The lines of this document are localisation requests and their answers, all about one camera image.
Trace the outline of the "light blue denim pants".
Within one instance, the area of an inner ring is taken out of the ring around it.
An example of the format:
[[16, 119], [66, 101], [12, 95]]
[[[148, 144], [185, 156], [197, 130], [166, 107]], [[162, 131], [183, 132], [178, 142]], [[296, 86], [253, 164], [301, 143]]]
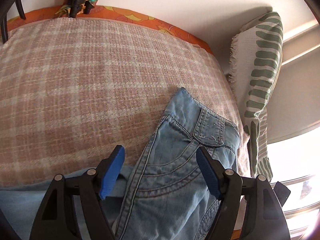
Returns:
[[219, 203], [197, 164], [201, 146], [224, 168], [236, 169], [236, 125], [180, 88], [135, 166], [122, 167], [101, 204], [116, 239], [205, 238]]

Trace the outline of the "pink plaid bed blanket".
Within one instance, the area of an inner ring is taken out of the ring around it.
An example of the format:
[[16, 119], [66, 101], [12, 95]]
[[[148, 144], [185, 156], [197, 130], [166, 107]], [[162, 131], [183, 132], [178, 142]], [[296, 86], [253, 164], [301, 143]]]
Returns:
[[239, 171], [248, 135], [216, 58], [140, 25], [57, 18], [1, 45], [1, 187], [95, 166], [121, 144], [133, 165], [171, 97], [184, 87], [236, 124]]

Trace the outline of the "green white patterned cushion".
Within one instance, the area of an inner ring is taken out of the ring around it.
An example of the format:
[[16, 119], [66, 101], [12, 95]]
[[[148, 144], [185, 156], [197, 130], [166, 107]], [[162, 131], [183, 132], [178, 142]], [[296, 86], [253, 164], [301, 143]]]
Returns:
[[267, 104], [282, 63], [283, 25], [277, 12], [245, 24], [232, 38], [230, 83], [247, 143], [251, 176], [273, 178], [267, 155]]

